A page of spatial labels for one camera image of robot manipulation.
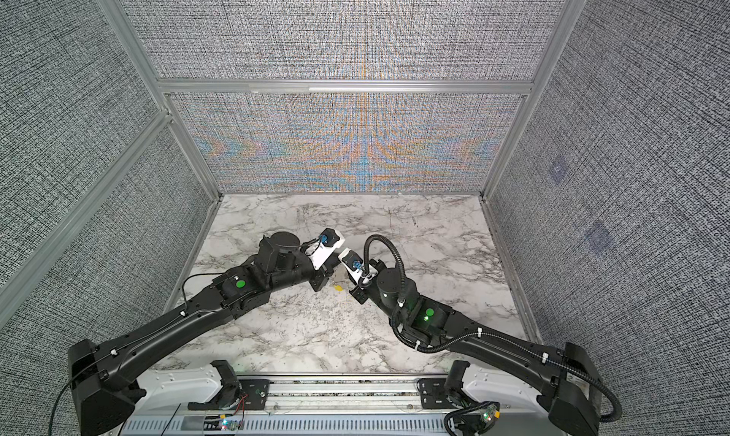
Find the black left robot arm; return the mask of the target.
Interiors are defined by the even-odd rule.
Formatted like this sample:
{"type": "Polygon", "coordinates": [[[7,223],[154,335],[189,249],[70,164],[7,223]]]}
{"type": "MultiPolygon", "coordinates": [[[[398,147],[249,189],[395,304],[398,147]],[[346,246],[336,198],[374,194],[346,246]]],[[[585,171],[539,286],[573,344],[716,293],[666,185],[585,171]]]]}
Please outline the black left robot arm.
{"type": "Polygon", "coordinates": [[[67,387],[81,434],[100,435],[131,417],[151,395],[139,377],[188,342],[268,303],[277,291],[302,283],[319,291],[334,274],[344,241],[332,228],[306,242],[289,232],[263,236],[255,255],[216,274],[166,314],[100,344],[83,339],[72,345],[67,387]]]}

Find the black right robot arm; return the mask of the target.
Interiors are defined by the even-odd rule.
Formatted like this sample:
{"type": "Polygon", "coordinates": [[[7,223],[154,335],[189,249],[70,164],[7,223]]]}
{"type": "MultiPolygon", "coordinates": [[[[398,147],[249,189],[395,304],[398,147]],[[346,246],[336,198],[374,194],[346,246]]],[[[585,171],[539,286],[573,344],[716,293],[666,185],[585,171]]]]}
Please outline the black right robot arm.
{"type": "Polygon", "coordinates": [[[570,342],[563,348],[541,345],[488,328],[418,293],[414,280],[408,279],[406,292],[399,293],[397,278],[394,268],[383,269],[368,286],[351,289],[351,296],[395,316],[389,324],[405,346],[421,354],[456,352],[505,371],[537,391],[536,404],[559,430],[599,433],[602,380],[585,349],[570,342]]]}

